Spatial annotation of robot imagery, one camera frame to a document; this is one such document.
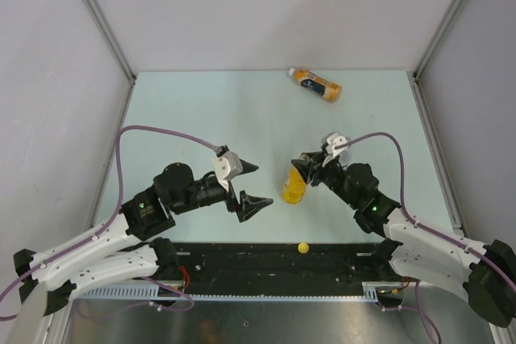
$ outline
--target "light blue table surface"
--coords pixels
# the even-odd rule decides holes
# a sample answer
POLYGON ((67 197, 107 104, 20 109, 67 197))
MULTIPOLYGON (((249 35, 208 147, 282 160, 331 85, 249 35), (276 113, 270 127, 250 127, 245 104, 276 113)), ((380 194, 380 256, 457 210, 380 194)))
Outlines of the light blue table surface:
MULTIPOLYGON (((222 203, 174 216, 163 236, 184 242, 378 242, 363 233, 353 211, 325 186, 309 188, 302 203, 288 205, 281 187, 290 159, 317 151, 331 131, 356 138, 373 131, 396 136, 406 160, 406 201, 413 214, 451 230, 431 153, 403 71, 316 71, 343 86, 329 103, 296 85, 281 71, 140 73, 124 125, 183 131, 229 148, 257 172, 233 180, 235 191, 271 197, 274 204, 240 224, 222 203)), ((149 187, 172 162, 187 163, 195 178, 212 170, 214 153, 188 140, 148 132, 122 139, 124 201, 149 187)), ((352 162, 369 163, 380 189, 399 200, 400 167, 388 139, 352 147, 352 162)), ((96 223, 117 201, 114 164, 102 194, 96 223)))

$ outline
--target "bottle label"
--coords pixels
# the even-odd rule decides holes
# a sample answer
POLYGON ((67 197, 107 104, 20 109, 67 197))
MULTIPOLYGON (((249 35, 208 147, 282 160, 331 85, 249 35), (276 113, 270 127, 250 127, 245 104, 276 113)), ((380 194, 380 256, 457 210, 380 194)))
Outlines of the bottle label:
POLYGON ((291 167, 289 175, 283 184, 283 200, 290 204, 297 204, 303 198, 306 191, 306 183, 298 170, 291 167))
POLYGON ((318 82, 315 82, 313 80, 303 80, 300 82, 300 85, 303 88, 307 88, 308 90, 312 90, 313 92, 323 96, 324 91, 326 90, 326 87, 324 85, 319 84, 318 82))

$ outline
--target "red wire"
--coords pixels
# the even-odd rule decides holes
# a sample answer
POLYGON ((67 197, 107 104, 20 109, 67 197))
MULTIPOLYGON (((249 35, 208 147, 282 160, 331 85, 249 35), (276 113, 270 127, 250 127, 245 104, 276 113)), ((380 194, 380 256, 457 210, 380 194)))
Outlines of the red wire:
POLYGON ((403 289, 407 289, 409 287, 409 285, 410 285, 410 278, 409 277, 403 277, 403 282, 405 283, 405 281, 406 281, 406 285, 403 285, 402 290, 403 289))
POLYGON ((186 290, 186 288, 188 288, 188 286, 190 285, 190 276, 188 274, 188 272, 186 271, 186 268, 184 266, 180 266, 179 267, 179 270, 181 270, 183 272, 183 279, 185 278, 186 276, 186 285, 185 287, 183 288, 183 292, 186 290))
POLYGON ((185 289, 185 286, 186 286, 186 274, 182 270, 181 270, 181 273, 183 273, 183 289, 185 289))

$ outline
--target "white wall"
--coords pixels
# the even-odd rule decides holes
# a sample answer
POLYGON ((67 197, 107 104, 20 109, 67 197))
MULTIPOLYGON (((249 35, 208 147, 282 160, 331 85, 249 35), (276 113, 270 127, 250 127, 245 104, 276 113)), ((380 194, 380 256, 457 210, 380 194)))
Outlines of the white wall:
MULTIPOLYGON (((0 0, 0 288, 84 230, 129 87, 82 0, 0 0)), ((0 315, 16 313, 14 292, 0 315)), ((0 342, 10 324, 0 323, 0 342)))
POLYGON ((99 0, 135 71, 414 70, 451 0, 99 0))
POLYGON ((468 0, 422 79, 472 236, 516 249, 516 0, 468 0))

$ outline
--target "white cable clip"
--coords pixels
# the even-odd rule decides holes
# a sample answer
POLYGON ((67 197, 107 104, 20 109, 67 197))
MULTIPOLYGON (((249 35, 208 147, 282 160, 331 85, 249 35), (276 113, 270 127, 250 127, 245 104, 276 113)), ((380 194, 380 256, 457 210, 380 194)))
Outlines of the white cable clip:
POLYGON ((239 156, 231 151, 226 151, 223 155, 211 160, 217 181, 224 189, 229 192, 229 182, 243 171, 242 162, 239 156))
POLYGON ((468 243, 465 243, 465 244, 464 244, 464 245, 466 245, 466 246, 464 246, 464 249, 463 249, 465 254, 469 254, 469 253, 470 253, 470 250, 472 249, 472 247, 471 247, 471 246, 469 246, 469 243, 470 243, 470 242, 468 242, 468 243))
POLYGON ((336 159, 340 156, 341 153, 346 151, 349 147, 337 148, 339 146, 348 143, 348 140, 342 136, 339 132, 331 132, 329 135, 322 138, 322 143, 326 144, 324 147, 324 151, 327 156, 322 162, 322 166, 325 167, 326 164, 330 163, 333 159, 336 159))

